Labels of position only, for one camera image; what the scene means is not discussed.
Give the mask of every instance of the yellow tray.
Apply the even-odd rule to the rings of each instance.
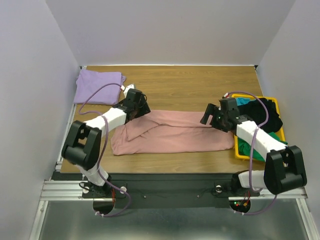
[[[232,98],[249,98],[251,100],[255,99],[253,96],[250,96],[250,95],[245,95],[245,94],[232,94],[231,96]],[[276,112],[279,114],[279,117],[280,117],[280,111],[279,111],[279,106],[278,106],[278,101],[276,98],[274,97],[268,97],[268,96],[257,96],[258,98],[265,98],[265,99],[268,99],[268,100],[272,100],[272,102],[275,103],[275,108],[276,108]],[[277,131],[275,133],[279,139],[281,141],[286,141],[285,139],[285,132],[284,132],[284,128],[281,127],[279,131]],[[235,157],[237,159],[247,159],[249,160],[250,157],[249,156],[245,156],[245,155],[240,155],[239,154],[239,146],[238,146],[238,137],[235,135],[234,136],[234,152],[235,152]]]

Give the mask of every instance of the purple towel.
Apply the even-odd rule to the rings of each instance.
[[[96,90],[103,85],[116,83],[123,85],[126,77],[121,72],[97,72],[81,69],[76,81],[75,104],[84,103]],[[118,102],[120,87],[117,85],[106,86],[96,93],[88,104],[114,105]]]

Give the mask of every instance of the pink cloth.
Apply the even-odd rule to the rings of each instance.
[[[201,124],[203,115],[203,112],[152,110],[115,129],[111,138],[113,154],[231,149],[235,144],[233,134]]]

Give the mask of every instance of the wooden table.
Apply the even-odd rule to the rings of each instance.
[[[248,91],[262,95],[253,66],[88,66],[97,72],[122,72],[125,85],[134,83],[147,95],[151,110],[204,112],[208,103],[230,91]],[[94,114],[79,115],[73,120],[87,121]],[[110,106],[86,105],[83,112],[106,112]],[[140,153],[114,156],[108,143],[101,161],[108,173],[234,173],[249,168],[249,161],[235,158],[234,149],[213,152]],[[254,170],[263,170],[264,163],[254,162]],[[79,173],[67,160],[62,173]]]

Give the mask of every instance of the gray wall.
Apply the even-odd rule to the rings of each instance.
[[[81,65],[257,65],[295,0],[46,0]]]
[[[45,1],[0,1],[0,239],[28,239],[79,65]]]
[[[297,0],[257,73],[263,94],[278,99],[289,144],[303,151],[308,205],[320,227],[320,1]]]

